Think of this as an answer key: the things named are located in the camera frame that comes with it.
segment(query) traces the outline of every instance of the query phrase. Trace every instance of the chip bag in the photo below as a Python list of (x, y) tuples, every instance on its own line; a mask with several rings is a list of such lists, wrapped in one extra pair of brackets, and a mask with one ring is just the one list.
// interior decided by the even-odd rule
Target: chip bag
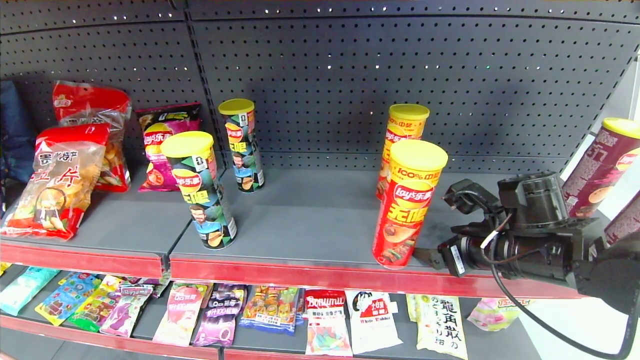
[(122, 152), (122, 141), (131, 117), (129, 96), (114, 88), (57, 81), (53, 88), (53, 108), (61, 126), (109, 124), (109, 142), (95, 189), (126, 192), (131, 179)]
[(200, 129), (198, 111), (200, 103), (170, 105), (162, 108), (136, 111), (149, 159), (147, 180), (138, 189), (141, 192), (180, 191), (172, 174), (171, 164), (160, 151), (160, 145), (171, 135)]
[(35, 172), (1, 230), (5, 236), (69, 240), (91, 204), (107, 124), (53, 127), (36, 140)]

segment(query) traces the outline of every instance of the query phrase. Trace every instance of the white snack bag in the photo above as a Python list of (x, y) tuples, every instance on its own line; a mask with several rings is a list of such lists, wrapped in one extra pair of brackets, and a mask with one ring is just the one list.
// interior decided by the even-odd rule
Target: white snack bag
[(393, 347), (398, 338), (388, 293), (345, 291), (351, 315), (351, 349), (354, 354)]

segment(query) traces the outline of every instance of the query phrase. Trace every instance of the store shelf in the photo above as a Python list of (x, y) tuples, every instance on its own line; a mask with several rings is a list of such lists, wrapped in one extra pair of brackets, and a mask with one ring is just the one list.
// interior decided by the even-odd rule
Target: store shelf
[[(7, 269), (5, 274), (0, 277), (0, 290), (3, 290), (5, 286), (9, 285), (24, 269), (24, 266), (17, 265), (12, 265)], [(178, 347), (151, 342), (157, 326), (160, 324), (160, 319), (162, 319), (166, 310), (168, 289), (160, 299), (152, 299), (147, 303), (136, 322), (131, 338), (121, 338), (119, 336), (84, 331), (69, 322), (64, 322), (59, 327), (51, 325), (40, 314), (36, 313), (35, 307), (55, 291), (58, 287), (58, 281), (66, 274), (67, 272), (60, 272), (29, 304), (22, 308), (18, 316), (11, 316), (2, 312), (0, 315), (0, 325), (8, 329), (39, 334), (60, 340), (86, 343), (99, 347), (117, 348), (131, 352), (189, 357), (193, 359), (218, 358), (218, 348), (215, 347)]]
[[(430, 293), (461, 297), (503, 297), (489, 272), (462, 278), (422, 266), (415, 259), (402, 270), (386, 270), (371, 256), (380, 203), (371, 171), (268, 169), (266, 186), (254, 194), (236, 190), (231, 171), (223, 175), (238, 234), (229, 248), (202, 246), (189, 226), (170, 254), (176, 279), (249, 284), (283, 284), (389, 293)], [(470, 178), (497, 193), (497, 174), (444, 173), (436, 188), (418, 245), (435, 247), (450, 238), (450, 227), (482, 219), (450, 209), (441, 197), (449, 185)], [(520, 297), (580, 297), (560, 286), (529, 280), (505, 281)]]
[[(391, 294), (398, 304), (398, 313), (394, 315), (398, 336), (402, 344), (394, 347), (367, 352), (355, 357), (366, 359), (420, 359), (444, 360), (456, 357), (439, 354), (430, 350), (417, 350), (417, 325), (409, 321), (406, 301), (403, 295)], [(478, 299), (460, 298), (462, 315), (465, 317), (476, 306)], [(464, 320), (463, 327), (467, 341), (469, 360), (520, 359), (539, 360), (540, 356), (534, 347), (527, 331), (519, 320), (509, 328), (499, 332), (486, 332)], [(305, 357), (307, 344), (307, 325), (296, 327), (294, 336), (271, 334), (254, 329), (238, 327), (234, 344), (224, 350), (225, 360), (240, 359), (310, 359)]]
[(0, 259), (99, 274), (160, 277), (163, 257), (186, 227), (188, 211), (178, 193), (138, 192), (144, 180), (140, 171), (126, 193), (94, 192), (78, 234), (67, 242), (3, 236)]

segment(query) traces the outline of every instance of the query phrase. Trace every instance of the yellow lid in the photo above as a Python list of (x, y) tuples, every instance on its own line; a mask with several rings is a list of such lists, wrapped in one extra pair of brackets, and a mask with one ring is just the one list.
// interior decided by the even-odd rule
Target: yellow lid
[(247, 99), (231, 99), (218, 106), (218, 111), (223, 115), (237, 115), (248, 113), (255, 109), (253, 101)]
[(602, 121), (602, 126), (614, 133), (640, 139), (640, 122), (619, 117), (607, 117)]
[(449, 155), (434, 143), (417, 139), (402, 139), (391, 145), (392, 161), (412, 170), (437, 171), (444, 168)]
[(429, 117), (429, 109), (418, 104), (395, 104), (389, 107), (389, 115), (395, 119), (424, 120)]
[(167, 158), (187, 158), (208, 154), (213, 146), (213, 136), (204, 131), (186, 131), (169, 136), (160, 144), (160, 151)]

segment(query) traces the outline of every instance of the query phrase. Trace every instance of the snack package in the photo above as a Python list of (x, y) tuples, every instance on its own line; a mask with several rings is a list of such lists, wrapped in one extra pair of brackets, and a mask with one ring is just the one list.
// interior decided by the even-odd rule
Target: snack package
[(398, 338), (388, 293), (345, 291), (351, 316), (351, 348), (362, 354), (402, 343)]
[(297, 304), (298, 288), (253, 286), (238, 325), (292, 336)]
[(59, 326), (75, 313), (100, 285), (100, 279), (86, 272), (74, 272), (58, 284), (58, 289), (36, 306), (36, 312), (54, 326)]
[(22, 309), (60, 270), (29, 266), (0, 293), (0, 309), (18, 316)]
[(149, 160), (147, 180), (140, 186), (139, 191), (176, 192), (180, 190), (172, 174), (171, 164), (160, 151), (160, 144), (171, 135), (199, 130), (198, 111), (200, 111), (199, 102), (136, 111)]
[[(523, 306), (533, 302), (531, 299), (518, 299)], [(467, 318), (484, 331), (506, 329), (520, 315), (520, 309), (509, 299), (482, 298)]]
[(104, 320), (100, 332), (126, 338), (131, 336), (140, 309), (145, 305), (153, 290), (153, 285), (120, 285), (120, 299)]
[(457, 297), (414, 295), (418, 319), (416, 348), (428, 349), (468, 360)]
[(7, 214), (2, 235), (71, 239), (91, 204), (108, 135), (107, 124), (42, 131), (35, 172), (15, 211)]
[(307, 290), (306, 355), (353, 356), (344, 316), (342, 290)]
[(53, 108), (61, 126), (108, 124), (109, 142), (95, 189), (126, 192), (131, 179), (122, 152), (122, 141), (131, 117), (129, 96), (114, 88), (57, 81), (53, 88)]
[(153, 341), (181, 347), (189, 346), (205, 292), (206, 285), (174, 282), (166, 312), (160, 320)]
[(236, 331), (236, 316), (245, 298), (245, 285), (216, 284), (202, 311), (202, 321), (193, 346), (231, 346)]
[(98, 332), (116, 306), (120, 298), (118, 287), (123, 282), (115, 276), (105, 275), (100, 286), (71, 315), (69, 322), (76, 324), (82, 330)]

